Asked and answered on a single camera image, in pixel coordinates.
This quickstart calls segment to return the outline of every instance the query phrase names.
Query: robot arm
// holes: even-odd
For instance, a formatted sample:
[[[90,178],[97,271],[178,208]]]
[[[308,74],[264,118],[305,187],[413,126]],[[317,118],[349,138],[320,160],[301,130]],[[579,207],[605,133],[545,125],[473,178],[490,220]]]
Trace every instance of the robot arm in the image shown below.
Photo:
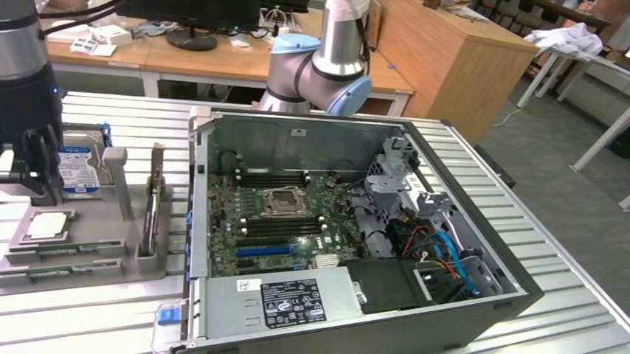
[[[328,0],[322,39],[281,35],[274,42],[268,91],[260,109],[310,113],[310,103],[329,114],[350,116],[368,100],[373,82],[365,75],[362,18],[370,0]]]
[[[62,98],[34,0],[0,0],[0,190],[62,200]]]

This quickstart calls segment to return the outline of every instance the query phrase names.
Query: motherboard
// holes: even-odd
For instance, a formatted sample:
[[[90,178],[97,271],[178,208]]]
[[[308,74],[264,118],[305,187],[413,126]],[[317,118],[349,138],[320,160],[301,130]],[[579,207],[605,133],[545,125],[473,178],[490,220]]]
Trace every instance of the motherboard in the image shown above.
[[[324,268],[365,257],[349,185],[333,171],[210,175],[213,276]]]

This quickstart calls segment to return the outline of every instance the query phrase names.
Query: power supply label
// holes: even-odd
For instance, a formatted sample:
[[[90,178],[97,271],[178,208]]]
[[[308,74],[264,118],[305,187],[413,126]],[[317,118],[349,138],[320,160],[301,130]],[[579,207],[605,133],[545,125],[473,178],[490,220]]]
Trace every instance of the power supply label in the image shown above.
[[[316,279],[261,285],[265,323],[270,328],[326,321]]]

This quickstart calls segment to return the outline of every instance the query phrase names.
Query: aluminum work table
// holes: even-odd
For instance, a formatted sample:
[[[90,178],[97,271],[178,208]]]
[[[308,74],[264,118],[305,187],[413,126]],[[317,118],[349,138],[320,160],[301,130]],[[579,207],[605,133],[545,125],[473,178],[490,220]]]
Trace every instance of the aluminum work table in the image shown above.
[[[154,312],[182,298],[189,198],[189,112],[201,103],[71,92],[66,122],[107,122],[129,148],[129,182],[149,176],[151,146],[165,143],[166,178],[175,188],[167,277],[161,280],[0,296],[0,353],[151,353]],[[246,108],[241,105],[218,107]],[[416,125],[546,295],[518,319],[492,327],[450,353],[630,353],[630,321],[557,239],[490,172],[461,135],[438,121]],[[430,173],[428,166],[421,167]],[[437,179],[428,176],[440,189]],[[0,254],[27,200],[0,203]],[[178,336],[179,327],[161,336]]]

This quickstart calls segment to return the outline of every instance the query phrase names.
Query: blue hard drive label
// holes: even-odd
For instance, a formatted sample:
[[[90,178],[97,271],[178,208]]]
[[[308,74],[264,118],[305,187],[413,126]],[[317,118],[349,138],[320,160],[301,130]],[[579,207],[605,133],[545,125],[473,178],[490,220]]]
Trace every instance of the blue hard drive label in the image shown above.
[[[78,198],[99,190],[99,175],[94,163],[93,151],[89,147],[66,146],[59,151],[59,173],[65,181],[63,190]]]

